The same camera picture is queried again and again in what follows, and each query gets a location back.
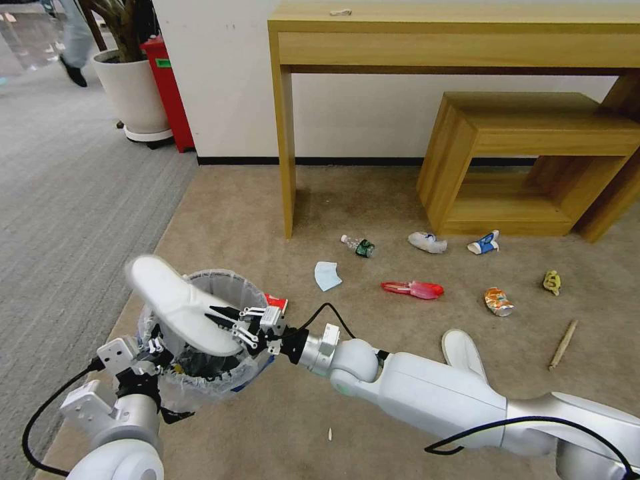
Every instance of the table leg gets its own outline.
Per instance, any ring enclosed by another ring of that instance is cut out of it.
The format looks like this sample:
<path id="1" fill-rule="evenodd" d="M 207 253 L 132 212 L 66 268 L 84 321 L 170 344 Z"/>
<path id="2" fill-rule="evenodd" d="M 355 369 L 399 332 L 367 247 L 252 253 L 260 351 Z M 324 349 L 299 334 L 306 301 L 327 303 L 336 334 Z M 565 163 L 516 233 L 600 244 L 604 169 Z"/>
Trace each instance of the table leg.
<path id="1" fill-rule="evenodd" d="M 291 238 L 293 231 L 293 208 L 295 205 L 295 147 L 293 143 L 291 72 L 288 66 L 280 65 L 277 32 L 269 32 L 269 48 L 271 49 L 271 76 L 273 78 L 275 124 L 278 133 L 285 238 Z"/>
<path id="2" fill-rule="evenodd" d="M 622 75 L 602 104 L 640 121 L 640 75 Z M 590 242 L 598 240 L 640 196 L 640 149 L 626 162 L 576 224 Z"/>

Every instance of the white flower pot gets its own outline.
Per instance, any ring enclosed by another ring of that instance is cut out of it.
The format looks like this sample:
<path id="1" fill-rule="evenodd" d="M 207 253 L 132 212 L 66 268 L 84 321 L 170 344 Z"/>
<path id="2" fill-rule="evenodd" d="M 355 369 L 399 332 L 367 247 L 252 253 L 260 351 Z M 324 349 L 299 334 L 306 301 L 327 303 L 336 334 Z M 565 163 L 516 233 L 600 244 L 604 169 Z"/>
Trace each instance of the white flower pot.
<path id="1" fill-rule="evenodd" d="M 171 136 L 169 121 L 148 60 L 108 63 L 117 50 L 106 50 L 93 58 L 93 66 L 115 112 L 125 124 L 128 138 L 155 141 Z"/>

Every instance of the plastic bottle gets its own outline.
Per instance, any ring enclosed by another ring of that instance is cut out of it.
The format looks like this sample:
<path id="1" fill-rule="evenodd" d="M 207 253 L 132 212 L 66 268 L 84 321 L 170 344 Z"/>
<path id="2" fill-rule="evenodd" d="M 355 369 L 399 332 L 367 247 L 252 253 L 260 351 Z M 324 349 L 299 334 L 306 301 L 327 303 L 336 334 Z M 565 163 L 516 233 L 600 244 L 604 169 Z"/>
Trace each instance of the plastic bottle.
<path id="1" fill-rule="evenodd" d="M 356 255 L 360 255 L 361 257 L 370 258 L 375 249 L 375 245 L 367 239 L 354 239 L 343 235 L 340 241 L 346 244 L 349 250 L 354 251 Z"/>

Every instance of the trash bin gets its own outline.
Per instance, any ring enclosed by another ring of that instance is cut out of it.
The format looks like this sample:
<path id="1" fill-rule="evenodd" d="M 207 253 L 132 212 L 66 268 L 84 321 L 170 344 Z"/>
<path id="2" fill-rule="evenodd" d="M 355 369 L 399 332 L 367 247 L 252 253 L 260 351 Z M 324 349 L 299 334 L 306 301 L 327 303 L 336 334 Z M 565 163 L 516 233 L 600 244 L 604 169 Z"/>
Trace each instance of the trash bin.
<path id="1" fill-rule="evenodd" d="M 267 306 L 265 294 L 231 270 L 202 270 L 185 278 L 238 309 Z M 162 321 L 145 305 L 138 319 L 140 341 L 148 342 L 158 334 L 158 329 L 174 356 L 158 378 L 161 405 L 176 413 L 195 412 L 204 405 L 234 396 L 273 361 L 267 350 L 256 356 L 244 349 L 230 357 L 202 353 L 164 328 Z"/>
<path id="2" fill-rule="evenodd" d="M 193 143 L 193 136 L 191 136 L 187 114 L 182 105 L 182 98 L 180 98 L 178 85 L 173 76 L 171 61 L 162 36 L 149 39 L 140 46 L 146 52 L 151 64 L 153 77 L 158 85 L 158 92 L 160 92 L 160 98 L 169 119 L 169 126 L 173 132 L 175 146 L 180 153 L 187 148 L 194 148 L 195 144 Z"/>

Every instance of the red fire extinguisher box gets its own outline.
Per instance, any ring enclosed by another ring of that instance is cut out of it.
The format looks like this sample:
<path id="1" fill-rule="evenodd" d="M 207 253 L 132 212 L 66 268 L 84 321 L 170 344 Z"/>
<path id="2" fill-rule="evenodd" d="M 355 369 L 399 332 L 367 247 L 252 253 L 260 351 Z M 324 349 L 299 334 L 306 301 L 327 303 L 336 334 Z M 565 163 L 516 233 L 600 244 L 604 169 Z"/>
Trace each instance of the red fire extinguisher box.
<path id="1" fill-rule="evenodd" d="M 160 92 L 169 126 L 173 132 L 175 146 L 180 153 L 187 148 L 194 148 L 195 144 L 193 143 L 193 136 L 191 136 L 187 114 L 182 105 L 182 98 L 180 98 L 178 85 L 173 76 L 171 61 L 162 36 L 149 39 L 140 46 L 147 53 L 147 58 L 151 64 L 151 70 L 158 85 L 158 92 Z"/>

